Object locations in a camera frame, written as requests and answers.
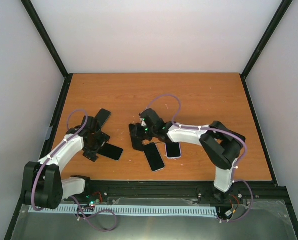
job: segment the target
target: black frame edge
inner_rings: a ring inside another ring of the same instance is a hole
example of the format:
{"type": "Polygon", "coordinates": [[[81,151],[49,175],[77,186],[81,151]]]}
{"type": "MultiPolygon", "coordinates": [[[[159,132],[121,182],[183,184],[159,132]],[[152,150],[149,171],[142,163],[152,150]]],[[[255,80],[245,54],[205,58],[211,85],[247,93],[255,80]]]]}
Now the black frame edge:
{"type": "Polygon", "coordinates": [[[11,239],[12,234],[13,234],[13,230],[14,230],[15,225],[16,225],[17,220],[18,220],[18,216],[20,214],[21,206],[22,206],[22,202],[20,201],[20,198],[19,198],[18,202],[15,206],[15,209],[14,209],[10,224],[8,226],[7,232],[5,233],[4,240],[10,240],[11,239]]]}
{"type": "Polygon", "coordinates": [[[271,177],[272,177],[272,181],[275,185],[278,185],[277,178],[274,174],[273,166],[272,166],[270,156],[269,156],[269,153],[268,153],[268,149],[265,145],[263,134],[261,132],[261,128],[260,128],[260,124],[259,124],[259,121],[258,121],[258,118],[257,118],[257,114],[255,113],[255,109],[254,109],[254,106],[253,106],[253,103],[252,103],[252,99],[251,99],[251,96],[250,96],[250,93],[249,93],[248,86],[246,84],[246,81],[242,78],[242,75],[240,75],[240,78],[241,78],[241,82],[242,82],[243,89],[244,89],[244,92],[245,92],[245,96],[247,97],[247,100],[248,100],[248,103],[249,103],[249,107],[250,107],[250,110],[251,110],[253,121],[255,123],[255,127],[256,127],[258,135],[259,135],[262,150],[264,152],[264,156],[265,156],[265,159],[266,159],[268,167],[269,167],[269,171],[270,171],[270,174],[271,174],[271,177]]]}
{"type": "Polygon", "coordinates": [[[47,34],[47,31],[45,30],[37,12],[35,11],[32,3],[30,0],[21,0],[22,5],[24,6],[25,10],[27,11],[30,19],[32,20],[35,28],[37,29],[38,33],[40,34],[45,46],[49,50],[55,64],[58,66],[58,69],[60,70],[62,76],[65,78],[68,76],[68,72],[66,71],[57,51],[55,50],[53,43],[51,42],[51,39],[49,35],[47,34]]]}
{"type": "MultiPolygon", "coordinates": [[[[55,134],[57,132],[59,121],[61,118],[61,113],[62,113],[62,110],[64,107],[65,99],[66,99],[68,91],[69,91],[72,76],[73,76],[73,74],[68,74],[67,77],[64,78],[62,88],[60,91],[60,95],[59,95],[57,104],[54,108],[53,116],[52,116],[52,119],[50,122],[50,127],[52,127],[51,134],[50,134],[49,139],[44,141],[44,144],[43,144],[43,147],[42,147],[42,150],[40,153],[40,158],[44,157],[46,154],[48,154],[51,151],[51,148],[52,148],[52,145],[54,142],[54,138],[55,138],[55,134]]],[[[19,216],[19,213],[21,210],[21,206],[22,206],[22,202],[19,199],[18,203],[14,209],[14,212],[13,212],[9,227],[7,229],[7,232],[4,236],[4,240],[11,239],[15,224],[17,222],[17,219],[18,219],[18,216],[19,216]]]]}
{"type": "Polygon", "coordinates": [[[257,47],[255,48],[249,62],[245,66],[242,72],[242,79],[246,80],[249,73],[251,72],[253,66],[257,62],[259,56],[261,55],[263,49],[265,48],[266,44],[268,43],[269,39],[271,38],[273,32],[279,25],[281,19],[283,18],[285,12],[288,10],[289,6],[291,5],[292,0],[282,0],[280,6],[278,7],[277,11],[275,12],[271,22],[269,23],[266,31],[264,32],[260,42],[258,43],[257,47]]]}
{"type": "Polygon", "coordinates": [[[59,94],[59,98],[58,98],[57,104],[54,108],[54,112],[53,112],[52,119],[51,119],[51,122],[50,122],[50,127],[52,127],[50,137],[49,137],[49,139],[45,140],[45,142],[43,144],[40,158],[43,158],[52,149],[55,134],[57,132],[59,122],[60,122],[60,118],[61,118],[61,114],[62,114],[62,110],[63,110],[63,107],[64,107],[65,99],[67,98],[67,94],[68,94],[69,87],[70,87],[70,84],[71,84],[72,76],[73,76],[73,74],[70,73],[70,74],[68,74],[68,76],[66,78],[64,78],[62,88],[61,88],[61,91],[60,91],[60,94],[59,94]]]}
{"type": "Polygon", "coordinates": [[[293,230],[294,230],[295,236],[298,239],[298,219],[297,219],[297,217],[295,215],[295,212],[294,212],[294,209],[293,209],[292,204],[291,203],[288,203],[288,204],[286,204],[286,207],[287,207],[288,214],[289,214],[289,217],[290,217],[292,226],[293,226],[293,230]]]}

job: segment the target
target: phone screen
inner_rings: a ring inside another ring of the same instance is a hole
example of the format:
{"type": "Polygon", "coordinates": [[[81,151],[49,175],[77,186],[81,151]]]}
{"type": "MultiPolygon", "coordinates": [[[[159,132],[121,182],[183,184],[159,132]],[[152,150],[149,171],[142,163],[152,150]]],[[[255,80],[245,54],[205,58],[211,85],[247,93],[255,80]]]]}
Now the phone screen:
{"type": "Polygon", "coordinates": [[[99,155],[118,161],[123,152],[122,148],[105,143],[98,151],[99,155]]]}
{"type": "Polygon", "coordinates": [[[181,157],[181,149],[179,142],[166,142],[165,143],[165,152],[167,158],[169,159],[177,159],[181,157]]]}
{"type": "Polygon", "coordinates": [[[110,115],[111,113],[109,111],[101,108],[94,118],[99,121],[100,127],[102,127],[110,115]]]}
{"type": "Polygon", "coordinates": [[[144,155],[153,172],[164,168],[164,163],[159,153],[157,146],[154,143],[149,143],[143,146],[144,155]]]}

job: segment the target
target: wooden tabletop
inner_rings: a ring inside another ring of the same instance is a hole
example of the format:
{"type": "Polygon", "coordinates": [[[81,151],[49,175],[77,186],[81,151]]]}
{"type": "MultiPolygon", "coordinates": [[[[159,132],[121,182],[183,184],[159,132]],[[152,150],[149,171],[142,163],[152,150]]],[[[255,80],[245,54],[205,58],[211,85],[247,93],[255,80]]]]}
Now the wooden tabletop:
{"type": "MultiPolygon", "coordinates": [[[[215,166],[201,146],[181,143],[182,157],[167,159],[163,144],[157,144],[165,168],[152,172],[144,153],[133,150],[128,124],[138,123],[138,114],[164,93],[174,94],[182,103],[176,121],[186,125],[222,122],[228,129],[246,137],[248,154],[239,164],[235,179],[270,181],[271,176],[237,73],[115,73],[74,74],[62,111],[54,146],[64,137],[66,118],[75,109],[95,116],[99,109],[111,112],[102,131],[109,143],[124,151],[119,161],[103,156],[91,162],[76,154],[62,172],[62,178],[82,175],[93,180],[212,181],[215,166]]],[[[151,106],[165,121],[170,121],[178,103],[163,97],[151,106]]],[[[79,125],[83,114],[74,114],[70,127],[79,125]]]]}

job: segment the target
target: black metal frame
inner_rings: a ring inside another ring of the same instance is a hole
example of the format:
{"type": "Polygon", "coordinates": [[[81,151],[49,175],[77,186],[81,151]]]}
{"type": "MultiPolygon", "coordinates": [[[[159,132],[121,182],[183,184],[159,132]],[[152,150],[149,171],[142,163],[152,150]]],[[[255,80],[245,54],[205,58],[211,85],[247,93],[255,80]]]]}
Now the black metal frame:
{"type": "MultiPolygon", "coordinates": [[[[44,41],[48,51],[50,52],[54,62],[59,68],[59,71],[64,77],[63,86],[60,92],[60,96],[58,98],[53,117],[51,119],[50,127],[52,127],[51,135],[48,140],[44,142],[41,156],[45,156],[47,153],[51,151],[51,147],[53,145],[54,137],[57,131],[57,127],[60,121],[62,109],[64,107],[65,99],[67,96],[68,89],[70,87],[70,82],[72,79],[72,74],[68,74],[59,55],[57,54],[46,30],[44,29],[36,11],[30,0],[21,0],[24,8],[26,9],[28,15],[30,16],[32,22],[34,23],[37,31],[39,32],[42,40],[44,41]]],[[[257,59],[262,53],[262,50],[268,43],[270,37],[275,31],[276,27],[280,23],[282,17],[285,12],[289,8],[292,0],[282,0],[279,8],[277,9],[275,15],[273,16],[269,26],[267,27],[265,33],[263,34],[259,44],[257,45],[254,53],[252,54],[250,60],[248,61],[245,69],[241,73],[241,81],[244,87],[244,91],[251,109],[251,113],[253,116],[253,120],[255,122],[257,132],[260,138],[260,142],[262,145],[262,149],[264,151],[265,158],[267,160],[267,164],[271,173],[272,181],[262,181],[262,182],[249,182],[253,195],[257,195],[260,199],[268,200],[284,200],[287,210],[289,212],[289,216],[291,218],[293,228],[295,230],[296,236],[298,238],[298,221],[295,216],[287,189],[285,187],[278,186],[274,170],[270,161],[270,157],[264,142],[264,138],[260,129],[260,125],[253,107],[253,103],[249,94],[249,90],[246,84],[246,78],[249,75],[251,69],[255,65],[257,59]]],[[[205,189],[209,189],[212,185],[212,182],[209,181],[195,181],[195,182],[148,182],[148,181],[91,181],[91,188],[96,189],[102,193],[106,193],[104,200],[108,203],[111,200],[117,198],[127,198],[137,196],[138,198],[182,198],[182,199],[193,199],[196,198],[198,193],[204,191],[205,189]]],[[[247,188],[243,185],[243,183],[236,183],[235,186],[239,188],[241,193],[249,197],[250,194],[247,188]]],[[[202,197],[199,199],[199,203],[208,203],[212,206],[220,207],[223,204],[207,199],[206,197],[202,197]]],[[[5,235],[5,240],[11,239],[13,229],[16,224],[16,220],[19,215],[19,211],[21,209],[22,203],[18,201],[16,209],[14,211],[13,217],[11,219],[9,228],[5,235]]]]}

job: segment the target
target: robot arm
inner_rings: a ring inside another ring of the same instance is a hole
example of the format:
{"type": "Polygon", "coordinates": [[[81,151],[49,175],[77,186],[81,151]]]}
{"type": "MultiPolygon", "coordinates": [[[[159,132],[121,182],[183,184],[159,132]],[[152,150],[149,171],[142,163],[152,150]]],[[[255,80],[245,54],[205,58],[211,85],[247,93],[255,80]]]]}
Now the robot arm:
{"type": "Polygon", "coordinates": [[[234,164],[240,155],[242,145],[234,138],[204,128],[222,130],[236,135],[243,141],[245,137],[228,130],[222,123],[214,121],[211,125],[190,126],[171,122],[165,123],[154,110],[146,109],[140,114],[141,123],[130,124],[132,147],[143,151],[143,140],[158,138],[161,142],[189,143],[202,146],[215,165],[214,187],[226,193],[232,186],[234,164]]]}
{"type": "Polygon", "coordinates": [[[103,156],[108,154],[103,149],[105,145],[109,145],[107,141],[110,137],[101,132],[101,127],[109,116],[110,112],[104,109],[101,109],[95,117],[88,116],[84,128],[77,135],[72,137],[80,126],[69,129],[60,144],[48,155],[38,162],[28,162],[25,165],[20,195],[23,204],[31,205],[33,182],[40,168],[43,169],[35,189],[35,206],[55,209],[62,199],[86,191],[86,185],[90,180],[88,177],[72,176],[61,180],[60,173],[73,156],[81,150],[83,150],[83,156],[92,162],[98,158],[97,154],[103,156]]]}

